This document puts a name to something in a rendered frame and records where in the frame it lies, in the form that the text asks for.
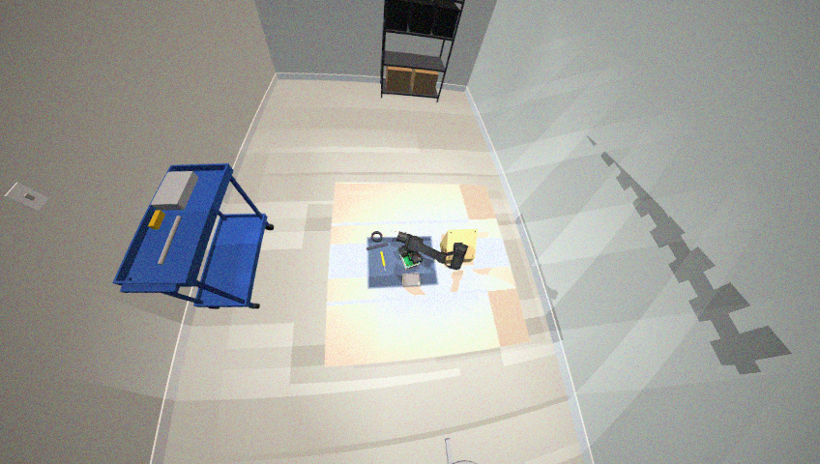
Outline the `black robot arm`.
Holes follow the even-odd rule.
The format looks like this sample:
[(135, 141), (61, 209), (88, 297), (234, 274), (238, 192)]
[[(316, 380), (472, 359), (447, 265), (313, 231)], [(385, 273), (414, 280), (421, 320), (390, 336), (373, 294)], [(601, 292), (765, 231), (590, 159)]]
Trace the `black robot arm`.
[[(402, 243), (405, 243), (404, 246), (399, 247), (397, 250), (401, 257), (407, 257), (408, 253), (410, 254), (411, 251), (419, 251), (435, 260), (441, 264), (445, 264), (451, 270), (460, 270), (464, 256), (466, 254), (467, 245), (463, 243), (454, 243), (454, 251), (451, 252), (440, 252), (432, 247), (424, 245), (424, 239), (413, 236), (411, 234), (406, 234), (403, 232), (398, 231), (398, 235), (396, 240)], [(445, 261), (447, 256), (453, 255), (453, 260), (451, 266), (448, 266)]]

